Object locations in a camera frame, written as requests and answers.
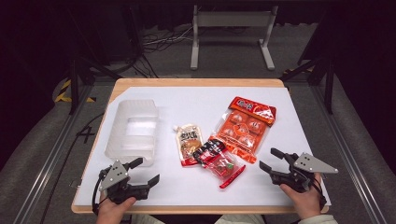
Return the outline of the person's left leg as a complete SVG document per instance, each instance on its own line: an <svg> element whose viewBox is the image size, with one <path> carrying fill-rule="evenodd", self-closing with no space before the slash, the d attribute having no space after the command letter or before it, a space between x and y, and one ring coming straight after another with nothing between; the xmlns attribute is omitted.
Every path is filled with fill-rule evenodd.
<svg viewBox="0 0 396 224"><path fill-rule="evenodd" d="M132 215L131 224L165 224L165 223L150 215Z"/></svg>

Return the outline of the black metal stand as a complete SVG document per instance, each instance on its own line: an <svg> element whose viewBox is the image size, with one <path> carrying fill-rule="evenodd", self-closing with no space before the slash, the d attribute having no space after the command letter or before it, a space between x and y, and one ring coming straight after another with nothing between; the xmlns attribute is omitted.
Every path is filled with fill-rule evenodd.
<svg viewBox="0 0 396 224"><path fill-rule="evenodd" d="M78 81L81 80L85 85L92 85L94 77L91 68L95 68L107 77L115 80L120 79L120 75L110 71L101 64L82 56L74 56L70 61L69 77L71 80L71 109L69 114L73 115L80 105L81 99L78 90Z"/></svg>
<svg viewBox="0 0 396 224"><path fill-rule="evenodd" d="M332 114L332 86L334 80L334 68L331 58L319 57L314 60L310 60L309 62L290 70L286 74L283 74L279 79L285 82L293 77L296 77L309 68L312 68L312 72L307 78L307 82L310 86L318 86L321 80L325 79L324 105L327 112Z"/></svg>

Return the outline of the sauce pouch with spout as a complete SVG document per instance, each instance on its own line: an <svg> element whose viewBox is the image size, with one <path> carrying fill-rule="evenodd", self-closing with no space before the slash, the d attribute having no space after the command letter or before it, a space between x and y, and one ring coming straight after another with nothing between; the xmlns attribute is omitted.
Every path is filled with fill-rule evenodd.
<svg viewBox="0 0 396 224"><path fill-rule="evenodd" d="M183 167L197 164L193 153L203 145L200 128L195 124L174 126L176 132L177 148L181 165Z"/></svg>

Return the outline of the person's right hand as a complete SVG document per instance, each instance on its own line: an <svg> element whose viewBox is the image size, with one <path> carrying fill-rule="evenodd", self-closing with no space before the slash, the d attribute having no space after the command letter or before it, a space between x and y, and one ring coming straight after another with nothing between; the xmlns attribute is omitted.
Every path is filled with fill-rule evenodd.
<svg viewBox="0 0 396 224"><path fill-rule="evenodd" d="M279 186L283 190L283 192L293 201L294 209L298 214L300 220L319 216L321 214L321 194L318 192L320 182L320 173L315 173L314 185L310 188L309 191L299 193L287 186L286 184L281 184Z"/></svg>

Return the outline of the clear plastic container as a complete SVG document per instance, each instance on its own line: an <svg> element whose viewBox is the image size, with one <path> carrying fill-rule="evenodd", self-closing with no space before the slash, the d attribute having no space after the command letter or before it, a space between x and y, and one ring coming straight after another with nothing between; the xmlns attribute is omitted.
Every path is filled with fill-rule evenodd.
<svg viewBox="0 0 396 224"><path fill-rule="evenodd" d="M142 158L153 163L159 112L153 100L123 100L111 124L105 155L122 163Z"/></svg>

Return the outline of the aluminium floor rail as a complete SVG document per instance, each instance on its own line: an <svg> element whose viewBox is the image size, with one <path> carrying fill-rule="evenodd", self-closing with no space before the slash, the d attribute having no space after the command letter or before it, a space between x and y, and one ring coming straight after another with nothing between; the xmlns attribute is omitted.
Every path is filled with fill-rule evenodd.
<svg viewBox="0 0 396 224"><path fill-rule="evenodd" d="M332 135L334 136L336 143L337 143L337 150L340 154L344 165L349 173L349 176L355 186L356 191L358 192L361 201L365 207L366 212L369 215L373 224L389 224L386 220L384 214L382 213L379 204L377 203L373 192L371 191L366 178L364 177L363 173L359 165L357 164L350 148L347 144L347 140L341 133L341 129L336 122L333 115L331 115L327 107L324 104L324 96L320 92L319 87L311 87L311 91L320 107L320 110L324 114L326 122L328 123Z"/></svg>
<svg viewBox="0 0 396 224"><path fill-rule="evenodd" d="M55 166L58 163L61 154L63 153L63 147L65 145L67 137L70 135L71 130L78 118L78 114L82 110L82 107L85 104L87 98L89 97L91 91L92 86L83 86L81 88L81 93L78 97L77 107L72 114L69 114L66 117L64 126L62 127L58 137L56 138L56 141L51 148L48 157L46 158L44 164L38 172L35 182L31 187L27 197L25 198L19 213L16 215L13 224L27 224L28 219L33 214L33 211L35 210L35 207L50 180L53 170L55 169Z"/></svg>

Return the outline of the grey metal stand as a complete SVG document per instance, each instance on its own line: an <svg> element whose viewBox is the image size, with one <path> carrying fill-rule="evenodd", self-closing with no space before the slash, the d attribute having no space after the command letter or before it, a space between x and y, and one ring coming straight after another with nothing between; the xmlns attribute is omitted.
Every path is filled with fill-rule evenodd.
<svg viewBox="0 0 396 224"><path fill-rule="evenodd" d="M267 69L275 70L275 64L268 49L269 39L275 24L278 6L264 11L200 11L193 8L191 46L191 70L198 69L200 27L263 27L264 37L258 41Z"/></svg>

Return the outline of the red and black snack packet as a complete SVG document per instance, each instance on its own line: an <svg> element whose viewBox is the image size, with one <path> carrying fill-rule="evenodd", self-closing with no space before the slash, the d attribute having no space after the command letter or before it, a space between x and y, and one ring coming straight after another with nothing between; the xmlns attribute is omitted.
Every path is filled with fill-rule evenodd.
<svg viewBox="0 0 396 224"><path fill-rule="evenodd" d="M192 156L219 180L219 188L225 189L246 169L218 139L206 141Z"/></svg>

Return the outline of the person's left hand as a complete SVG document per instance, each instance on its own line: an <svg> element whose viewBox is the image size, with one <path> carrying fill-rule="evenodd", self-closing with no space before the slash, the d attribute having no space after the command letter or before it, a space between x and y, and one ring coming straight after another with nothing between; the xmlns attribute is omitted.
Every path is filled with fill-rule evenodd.
<svg viewBox="0 0 396 224"><path fill-rule="evenodd" d="M135 204L136 198L131 197L123 203L116 204L107 198L99 204L98 216L95 224L120 224L123 215Z"/></svg>

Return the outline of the large orange snack packet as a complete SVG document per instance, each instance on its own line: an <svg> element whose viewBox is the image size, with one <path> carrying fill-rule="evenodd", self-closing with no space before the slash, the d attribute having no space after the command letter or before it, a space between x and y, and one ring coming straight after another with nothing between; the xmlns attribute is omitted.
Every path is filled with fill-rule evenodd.
<svg viewBox="0 0 396 224"><path fill-rule="evenodd" d="M242 160L255 163L267 131L276 122L276 108L240 96L230 102L210 139L217 139Z"/></svg>

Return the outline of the yellow and black hazard tape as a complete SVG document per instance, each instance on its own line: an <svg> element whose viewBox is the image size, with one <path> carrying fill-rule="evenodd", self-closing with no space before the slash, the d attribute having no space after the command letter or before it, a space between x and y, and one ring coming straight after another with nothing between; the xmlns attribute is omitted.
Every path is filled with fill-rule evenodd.
<svg viewBox="0 0 396 224"><path fill-rule="evenodd" d="M58 95L55 97L54 102L58 103L58 102L67 102L67 103L71 103L72 102L72 98L68 97L66 95L66 92L68 90L68 88L71 86L71 79L67 78L64 81L64 84L62 85Z"/></svg>

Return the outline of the white table sheet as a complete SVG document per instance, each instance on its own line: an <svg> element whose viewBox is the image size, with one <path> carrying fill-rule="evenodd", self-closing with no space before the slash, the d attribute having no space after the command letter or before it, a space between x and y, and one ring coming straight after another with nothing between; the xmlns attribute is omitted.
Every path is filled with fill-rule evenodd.
<svg viewBox="0 0 396 224"><path fill-rule="evenodd" d="M76 213L92 210L92 192L99 172L111 164L105 148L117 107L123 100L151 100L159 110L156 147L152 165L139 166L130 173L133 183L145 183L154 176L159 183L148 198L134 206L134 212L160 213L220 213L222 211L265 210L269 206L287 210L291 200L276 185L258 163L247 165L245 171L226 189L207 170L181 166L174 126L193 123L204 136L209 136L236 96L276 108L276 122L258 150L259 161L275 170L285 171L288 165L273 156L271 148L301 154L310 146L296 110L285 88L264 87L135 87L117 97L107 108L95 148L87 163L82 183L73 201Z"/></svg>

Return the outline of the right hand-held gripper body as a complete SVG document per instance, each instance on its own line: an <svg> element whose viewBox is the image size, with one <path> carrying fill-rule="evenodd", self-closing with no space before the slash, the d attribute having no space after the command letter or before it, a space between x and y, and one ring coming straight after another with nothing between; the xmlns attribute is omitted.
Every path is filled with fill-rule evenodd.
<svg viewBox="0 0 396 224"><path fill-rule="evenodd" d="M330 166L328 163L321 161L308 153L302 153L298 156L296 153L291 154L295 159L293 165L289 165L289 172L279 174L279 178L272 178L275 185L286 184L297 192L306 192L313 185L315 173L337 174L338 169Z"/></svg>

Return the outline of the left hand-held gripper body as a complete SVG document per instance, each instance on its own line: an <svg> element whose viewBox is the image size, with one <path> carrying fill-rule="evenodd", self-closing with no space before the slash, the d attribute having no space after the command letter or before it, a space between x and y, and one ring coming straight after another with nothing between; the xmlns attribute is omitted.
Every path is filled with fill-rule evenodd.
<svg viewBox="0 0 396 224"><path fill-rule="evenodd" d="M149 196L149 189L139 189L128 183L130 176L123 167L124 163L116 160L110 167L104 170L101 177L99 190L113 203L120 204L131 197L137 200L146 200Z"/></svg>

